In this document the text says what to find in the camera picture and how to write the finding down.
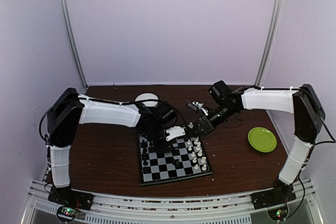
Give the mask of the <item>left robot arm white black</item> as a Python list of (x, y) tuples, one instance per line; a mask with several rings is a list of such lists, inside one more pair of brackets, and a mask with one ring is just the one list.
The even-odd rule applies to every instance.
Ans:
[(119, 102), (79, 94), (66, 89), (56, 103), (43, 115), (47, 133), (42, 137), (47, 146), (47, 161), (51, 170), (56, 198), (71, 205), (76, 197), (70, 190), (70, 149), (80, 124), (110, 124), (135, 128), (151, 141), (158, 151), (185, 135), (182, 126), (171, 126), (177, 110), (159, 100), (153, 93), (143, 93), (134, 101)]

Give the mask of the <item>black white chessboard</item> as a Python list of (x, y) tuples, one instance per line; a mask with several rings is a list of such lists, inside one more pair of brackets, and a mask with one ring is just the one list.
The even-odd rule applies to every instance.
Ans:
[(163, 153), (143, 136), (137, 138), (141, 186), (179, 182), (213, 174), (202, 139), (178, 138)]

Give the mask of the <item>black pawn piece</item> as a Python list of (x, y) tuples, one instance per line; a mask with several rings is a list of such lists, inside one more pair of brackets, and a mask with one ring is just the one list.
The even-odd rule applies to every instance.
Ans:
[(143, 152), (142, 155), (141, 155), (142, 159), (147, 159), (146, 157), (146, 152)]

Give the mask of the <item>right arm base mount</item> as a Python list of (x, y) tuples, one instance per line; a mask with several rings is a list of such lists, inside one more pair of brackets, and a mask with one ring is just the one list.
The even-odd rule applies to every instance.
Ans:
[(273, 188), (251, 194), (254, 209), (266, 209), (273, 221), (284, 221), (289, 216), (288, 202), (296, 199), (293, 184), (276, 179)]

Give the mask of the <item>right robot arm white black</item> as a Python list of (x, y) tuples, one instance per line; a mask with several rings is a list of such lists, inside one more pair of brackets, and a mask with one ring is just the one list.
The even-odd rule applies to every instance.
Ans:
[(243, 110), (276, 111), (293, 116), (294, 143), (278, 175), (282, 184), (269, 192), (272, 203), (281, 203), (289, 196), (287, 185), (292, 184), (306, 166), (326, 118), (314, 88), (304, 84), (289, 88), (244, 86), (232, 90), (224, 81), (217, 81), (208, 92), (218, 106), (194, 123), (193, 133), (196, 136), (210, 134), (229, 117)]

